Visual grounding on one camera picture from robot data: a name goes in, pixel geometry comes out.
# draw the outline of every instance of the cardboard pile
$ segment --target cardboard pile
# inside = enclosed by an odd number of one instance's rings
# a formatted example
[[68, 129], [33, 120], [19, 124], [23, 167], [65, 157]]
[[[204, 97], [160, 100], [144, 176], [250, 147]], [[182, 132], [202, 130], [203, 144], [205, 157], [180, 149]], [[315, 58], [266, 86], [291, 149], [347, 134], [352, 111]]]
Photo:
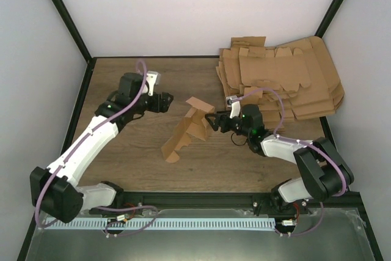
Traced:
[[205, 119], [205, 114], [214, 113], [214, 106], [195, 97], [191, 97], [186, 102], [192, 106], [191, 109], [174, 128], [172, 137], [161, 147], [164, 159], [170, 163], [179, 160], [176, 151], [191, 143], [189, 134], [206, 141], [213, 132], [212, 127]]
[[[344, 91], [323, 40], [312, 36], [272, 47], [265, 47], [265, 40], [231, 38], [231, 48], [220, 50], [216, 71], [224, 95], [272, 88], [282, 98], [285, 122], [334, 114]], [[274, 94], [259, 91], [241, 101], [246, 104], [259, 105], [266, 128], [277, 126], [281, 107]]]

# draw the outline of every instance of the black frame bar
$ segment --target black frame bar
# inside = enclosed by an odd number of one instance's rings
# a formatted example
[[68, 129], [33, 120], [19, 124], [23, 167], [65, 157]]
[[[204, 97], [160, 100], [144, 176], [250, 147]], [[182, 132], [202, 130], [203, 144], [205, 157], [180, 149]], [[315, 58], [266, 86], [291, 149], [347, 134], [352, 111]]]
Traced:
[[[86, 98], [87, 90], [89, 88], [90, 80], [92, 77], [93, 69], [95, 67], [97, 58], [92, 58], [89, 53], [89, 50], [86, 47], [80, 33], [73, 22], [64, 2], [62, 0], [52, 0], [57, 11], [59, 12], [61, 18], [63, 19], [66, 27], [68, 28], [73, 40], [78, 46], [81, 54], [87, 62], [86, 72], [83, 77], [79, 95], [73, 110], [67, 135], [65, 137], [64, 145], [62, 148], [62, 153], [66, 151], [69, 146], [71, 146], [73, 136], [75, 135], [76, 126], [80, 117], [82, 106]], [[316, 30], [315, 35], [318, 37], [323, 37], [324, 33], [327, 31], [331, 21], [333, 20], [335, 14], [340, 8], [343, 0], [333, 0], [323, 17], [322, 22], [319, 25], [319, 28]], [[208, 58], [208, 57], [218, 57], [218, 56], [150, 56], [148, 58], [156, 57], [171, 57], [171, 58]], [[334, 139], [332, 133], [325, 117], [320, 118], [322, 129], [324, 131], [325, 137], [327, 137], [333, 145]], [[157, 205], [159, 207], [167, 208], [252, 208], [252, 203], [254, 199], [259, 199], [259, 197], [265, 197], [265, 194], [268, 193], [130, 193], [125, 192], [126, 198], [133, 202], [141, 201], [144, 205]], [[308, 207], [317, 207], [318, 203], [310, 201]], [[365, 207], [362, 203], [361, 196], [358, 192], [347, 192], [342, 197], [332, 197], [329, 200], [325, 201], [324, 206], [326, 208], [357, 208], [360, 217], [366, 222], [367, 226], [365, 232], [370, 241], [370, 245], [376, 260], [383, 260], [381, 252], [379, 250], [378, 243], [376, 241], [375, 235], [373, 233], [370, 221], [365, 211]], [[35, 230], [35, 221], [34, 218], [31, 221], [31, 224], [28, 228], [26, 238], [24, 239], [20, 254], [18, 256], [18, 261], [25, 261], [27, 253], [30, 247], [31, 239]]]

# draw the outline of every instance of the robotic arm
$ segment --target robotic arm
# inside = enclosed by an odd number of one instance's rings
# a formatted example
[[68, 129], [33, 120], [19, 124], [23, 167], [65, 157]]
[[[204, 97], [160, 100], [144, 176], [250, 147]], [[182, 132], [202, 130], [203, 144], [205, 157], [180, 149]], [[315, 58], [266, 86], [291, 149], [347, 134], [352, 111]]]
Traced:
[[[219, 128], [222, 133], [233, 131], [237, 135], [247, 138], [251, 151], [261, 156], [276, 157], [297, 164], [301, 177], [288, 180], [272, 189], [272, 203], [281, 207], [299, 199], [314, 198], [320, 202], [338, 193], [342, 189], [342, 181], [336, 169], [311, 148], [302, 145], [299, 141], [289, 142], [279, 139], [265, 129], [262, 114], [257, 105], [245, 105], [240, 115], [239, 101], [232, 102], [236, 96], [227, 97], [230, 111], [218, 111], [207, 114], [205, 118], [214, 131]], [[330, 140], [319, 138], [314, 141], [305, 141], [323, 151], [341, 170], [346, 185], [353, 180], [353, 173], [346, 165]]]
[[114, 139], [132, 120], [140, 119], [145, 111], [167, 112], [174, 99], [171, 94], [154, 92], [159, 84], [160, 74], [149, 71], [142, 95], [132, 108], [104, 123], [107, 118], [126, 108], [135, 98], [142, 85], [143, 77], [137, 73], [125, 73], [119, 89], [99, 105], [86, 130], [72, 146], [46, 169], [35, 168], [30, 174], [31, 197], [34, 206], [50, 176], [60, 168], [50, 183], [40, 203], [41, 210], [58, 220], [68, 223], [80, 211], [97, 206], [119, 208], [119, 197], [123, 190], [110, 182], [95, 186], [78, 187], [81, 176], [102, 148]]

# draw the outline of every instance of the wooden tabletop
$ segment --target wooden tabletop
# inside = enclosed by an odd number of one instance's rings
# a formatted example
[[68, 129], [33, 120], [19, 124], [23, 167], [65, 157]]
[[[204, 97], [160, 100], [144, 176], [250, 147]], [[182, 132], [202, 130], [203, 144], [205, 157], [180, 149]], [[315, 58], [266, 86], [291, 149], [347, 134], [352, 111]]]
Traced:
[[[267, 192], [289, 178], [299, 176], [296, 165], [263, 158], [248, 146], [237, 147], [230, 133], [215, 132], [207, 142], [192, 138], [179, 152], [180, 160], [167, 163], [161, 146], [189, 110], [185, 102], [195, 96], [224, 110], [224, 94], [214, 58], [146, 58], [149, 70], [162, 74], [156, 92], [168, 92], [174, 101], [167, 113], [146, 112], [129, 123], [95, 158], [80, 185], [103, 180], [127, 191]], [[84, 101], [75, 138], [89, 124], [97, 107], [118, 88], [121, 76], [134, 72], [136, 59], [98, 59]], [[316, 139], [323, 136], [319, 119], [285, 124], [285, 136]]]

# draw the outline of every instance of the white grille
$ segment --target white grille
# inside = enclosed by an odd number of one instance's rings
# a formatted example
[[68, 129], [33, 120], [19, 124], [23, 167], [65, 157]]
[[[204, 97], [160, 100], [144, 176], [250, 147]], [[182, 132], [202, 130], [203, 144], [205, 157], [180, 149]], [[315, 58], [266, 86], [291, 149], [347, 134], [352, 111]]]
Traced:
[[[47, 218], [49, 223], [54, 218]], [[113, 224], [110, 229], [136, 230], [151, 218], [133, 218], [126, 224]], [[47, 229], [104, 229], [107, 218], [75, 218], [70, 223], [56, 222]], [[158, 218], [147, 230], [274, 230], [274, 218]]]

